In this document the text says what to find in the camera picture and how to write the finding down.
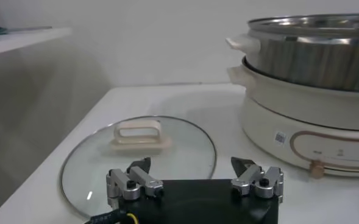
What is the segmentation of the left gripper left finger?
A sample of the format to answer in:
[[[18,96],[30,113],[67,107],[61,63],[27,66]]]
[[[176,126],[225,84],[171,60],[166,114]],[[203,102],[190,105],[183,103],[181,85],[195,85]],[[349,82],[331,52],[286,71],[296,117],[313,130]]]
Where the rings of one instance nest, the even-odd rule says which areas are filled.
[[[150,176],[151,158],[134,161],[123,172],[121,169],[111,169],[106,175],[107,201],[122,198],[125,201],[135,201],[141,197],[141,191],[147,197],[162,198],[164,194],[163,181]]]

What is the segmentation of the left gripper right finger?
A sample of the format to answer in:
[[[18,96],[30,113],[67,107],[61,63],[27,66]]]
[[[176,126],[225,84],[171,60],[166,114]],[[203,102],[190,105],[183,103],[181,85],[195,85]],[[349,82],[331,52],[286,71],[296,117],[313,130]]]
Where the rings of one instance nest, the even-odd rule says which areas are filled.
[[[250,159],[231,157],[231,165],[236,178],[231,180],[231,187],[241,197],[254,193],[256,197],[270,199],[277,197],[283,202],[284,173],[279,167],[264,170]]]

